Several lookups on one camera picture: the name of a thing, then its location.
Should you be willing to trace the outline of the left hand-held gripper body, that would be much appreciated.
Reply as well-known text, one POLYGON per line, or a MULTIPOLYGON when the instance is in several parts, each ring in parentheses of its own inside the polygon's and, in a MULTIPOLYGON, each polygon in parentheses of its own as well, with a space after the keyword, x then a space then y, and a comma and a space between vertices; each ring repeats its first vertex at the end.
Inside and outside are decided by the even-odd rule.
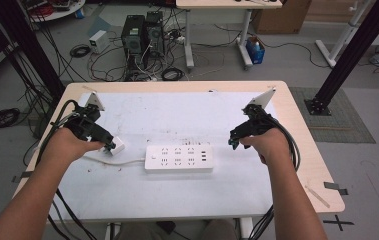
POLYGON ((96 123, 101 116, 100 112, 105 110, 96 92, 89 94, 84 106, 80 106, 75 100, 68 100, 60 114, 63 114, 69 103, 74 105, 74 109, 65 117, 58 116, 53 123, 54 126, 68 128, 78 139, 83 141, 98 141, 103 144, 112 142, 114 137, 96 123))

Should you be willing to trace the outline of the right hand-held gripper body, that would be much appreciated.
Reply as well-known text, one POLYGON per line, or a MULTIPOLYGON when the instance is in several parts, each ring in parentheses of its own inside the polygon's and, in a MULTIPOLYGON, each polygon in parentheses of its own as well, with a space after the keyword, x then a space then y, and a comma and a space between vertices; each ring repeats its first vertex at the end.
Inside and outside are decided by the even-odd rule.
POLYGON ((241 138, 251 135, 262 135, 275 127, 276 119, 265 111, 265 107, 275 92, 276 89, 271 88, 250 100, 242 109, 248 120, 231 130, 230 137, 235 137, 239 141, 241 138))

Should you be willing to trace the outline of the white plug adapter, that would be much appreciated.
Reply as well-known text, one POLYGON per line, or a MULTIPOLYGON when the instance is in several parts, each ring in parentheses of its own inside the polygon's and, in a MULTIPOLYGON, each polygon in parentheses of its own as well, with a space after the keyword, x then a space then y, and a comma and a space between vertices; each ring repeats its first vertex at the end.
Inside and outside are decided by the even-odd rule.
POLYGON ((114 142, 116 144, 116 148, 110 150, 112 155, 117 155, 118 153, 120 153, 121 151, 123 151, 125 149, 124 142, 118 136, 115 136, 112 139, 112 142, 114 142))

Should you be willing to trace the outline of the white power strip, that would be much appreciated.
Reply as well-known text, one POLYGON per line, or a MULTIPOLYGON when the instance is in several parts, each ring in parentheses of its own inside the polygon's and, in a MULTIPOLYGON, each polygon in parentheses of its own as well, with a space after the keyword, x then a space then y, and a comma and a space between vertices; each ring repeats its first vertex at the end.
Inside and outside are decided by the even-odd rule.
POLYGON ((148 173, 209 172, 214 168, 210 145, 151 145, 146 148, 148 173))

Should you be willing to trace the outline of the person's right hand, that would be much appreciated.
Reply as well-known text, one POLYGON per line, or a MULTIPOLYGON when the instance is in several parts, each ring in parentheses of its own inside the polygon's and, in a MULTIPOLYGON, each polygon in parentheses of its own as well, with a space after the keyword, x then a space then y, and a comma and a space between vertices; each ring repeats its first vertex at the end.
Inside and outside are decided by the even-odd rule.
POLYGON ((276 128, 262 135, 244 137, 239 142, 244 146, 252 146, 261 161, 269 167, 291 165, 289 144, 284 134, 276 128))

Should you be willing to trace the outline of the person's left hand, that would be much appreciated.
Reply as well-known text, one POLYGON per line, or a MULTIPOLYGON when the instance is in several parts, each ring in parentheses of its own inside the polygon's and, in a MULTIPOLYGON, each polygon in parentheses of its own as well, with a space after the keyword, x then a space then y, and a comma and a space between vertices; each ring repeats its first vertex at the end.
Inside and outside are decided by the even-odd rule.
POLYGON ((68 128, 60 128, 49 140, 42 154, 42 162, 69 166, 85 153, 104 147, 102 142, 78 139, 68 128))

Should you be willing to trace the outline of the blue box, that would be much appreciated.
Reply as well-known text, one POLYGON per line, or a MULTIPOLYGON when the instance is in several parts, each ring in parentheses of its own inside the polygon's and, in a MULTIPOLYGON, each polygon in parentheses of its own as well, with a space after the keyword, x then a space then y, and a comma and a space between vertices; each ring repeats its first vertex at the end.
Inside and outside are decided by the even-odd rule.
POLYGON ((246 50, 253 64, 261 64, 263 62, 265 48, 258 37, 248 38, 246 50))

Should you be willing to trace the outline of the black tape strip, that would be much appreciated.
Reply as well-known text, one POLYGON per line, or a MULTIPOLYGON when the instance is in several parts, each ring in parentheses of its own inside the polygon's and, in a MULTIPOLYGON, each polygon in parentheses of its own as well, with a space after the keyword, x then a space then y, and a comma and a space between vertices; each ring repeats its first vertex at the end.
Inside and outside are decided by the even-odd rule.
POLYGON ((33 171, 25 171, 22 172, 20 175, 14 175, 12 178, 13 183, 19 183, 22 179, 29 178, 33 171))
POLYGON ((331 190, 337 190, 341 196, 349 195, 346 188, 341 188, 337 183, 324 182, 324 187, 331 190))

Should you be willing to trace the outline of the white table leg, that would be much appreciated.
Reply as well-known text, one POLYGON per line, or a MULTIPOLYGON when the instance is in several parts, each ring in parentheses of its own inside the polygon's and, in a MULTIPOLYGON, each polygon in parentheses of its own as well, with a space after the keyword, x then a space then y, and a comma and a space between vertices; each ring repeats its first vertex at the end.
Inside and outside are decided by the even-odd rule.
POLYGON ((251 217, 243 217, 239 219, 240 236, 242 240, 248 240, 253 230, 253 220, 251 217))
POLYGON ((108 223, 104 240, 116 240, 121 230, 120 223, 108 223))

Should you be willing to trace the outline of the grey floor mat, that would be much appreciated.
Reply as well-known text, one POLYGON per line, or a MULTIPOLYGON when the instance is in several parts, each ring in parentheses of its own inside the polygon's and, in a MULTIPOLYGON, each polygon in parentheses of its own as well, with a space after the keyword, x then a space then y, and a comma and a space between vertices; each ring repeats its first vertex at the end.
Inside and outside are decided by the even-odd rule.
POLYGON ((312 115, 307 110, 306 101, 315 96, 317 88, 290 87, 290 92, 316 142, 376 143, 342 89, 330 102, 330 113, 323 115, 312 115))

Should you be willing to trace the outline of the white box device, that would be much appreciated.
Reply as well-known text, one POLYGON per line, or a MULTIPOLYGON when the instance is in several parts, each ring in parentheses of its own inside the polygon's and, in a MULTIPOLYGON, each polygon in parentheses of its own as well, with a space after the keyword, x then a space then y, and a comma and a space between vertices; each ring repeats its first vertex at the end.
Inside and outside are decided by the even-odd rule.
POLYGON ((102 53, 109 45, 109 39, 107 32, 104 30, 99 30, 89 39, 92 51, 96 54, 102 53))

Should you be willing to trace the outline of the thin wooden stick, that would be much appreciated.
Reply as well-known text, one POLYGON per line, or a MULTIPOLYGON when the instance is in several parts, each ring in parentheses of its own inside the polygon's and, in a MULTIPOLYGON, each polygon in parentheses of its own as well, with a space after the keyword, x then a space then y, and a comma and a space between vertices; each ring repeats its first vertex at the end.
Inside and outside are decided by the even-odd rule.
POLYGON ((304 185, 304 188, 308 190, 318 201, 320 201, 325 207, 330 208, 330 204, 322 198, 316 191, 310 188, 308 185, 304 185))

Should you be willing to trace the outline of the wooden desk white legs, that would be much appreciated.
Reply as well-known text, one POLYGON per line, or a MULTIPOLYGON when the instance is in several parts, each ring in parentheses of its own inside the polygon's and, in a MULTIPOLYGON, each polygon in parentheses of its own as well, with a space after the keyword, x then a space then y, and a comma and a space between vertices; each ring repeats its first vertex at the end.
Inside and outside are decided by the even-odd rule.
POLYGON ((253 66, 253 62, 246 50, 247 33, 251 14, 256 9, 279 9, 283 6, 280 0, 175 0, 176 7, 185 11, 185 40, 184 53, 186 67, 191 71, 194 66, 194 58, 191 45, 191 11, 193 9, 243 9, 243 26, 240 39, 237 41, 237 49, 243 60, 243 67, 248 70, 253 66))

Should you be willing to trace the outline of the black tape cross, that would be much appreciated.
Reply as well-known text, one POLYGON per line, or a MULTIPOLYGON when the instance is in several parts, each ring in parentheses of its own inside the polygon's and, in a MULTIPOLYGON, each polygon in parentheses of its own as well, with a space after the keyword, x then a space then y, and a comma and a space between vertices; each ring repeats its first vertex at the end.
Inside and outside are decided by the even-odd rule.
POLYGON ((342 221, 339 218, 338 215, 335 215, 333 220, 323 220, 323 223, 324 224, 333 224, 333 225, 336 225, 340 231, 344 230, 344 226, 345 225, 347 225, 347 226, 354 226, 353 222, 351 222, 351 221, 342 221))

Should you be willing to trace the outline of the black metal post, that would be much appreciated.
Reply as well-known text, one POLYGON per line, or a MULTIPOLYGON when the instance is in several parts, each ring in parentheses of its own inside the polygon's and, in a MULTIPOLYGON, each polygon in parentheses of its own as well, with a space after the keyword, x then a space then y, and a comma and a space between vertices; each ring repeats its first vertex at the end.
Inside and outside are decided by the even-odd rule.
POLYGON ((339 88, 379 34, 379 0, 376 0, 329 76, 305 105, 310 115, 330 115, 328 106, 339 88))
POLYGON ((0 0, 0 22, 21 47, 53 101, 58 102, 65 87, 38 42, 17 0, 0 0))

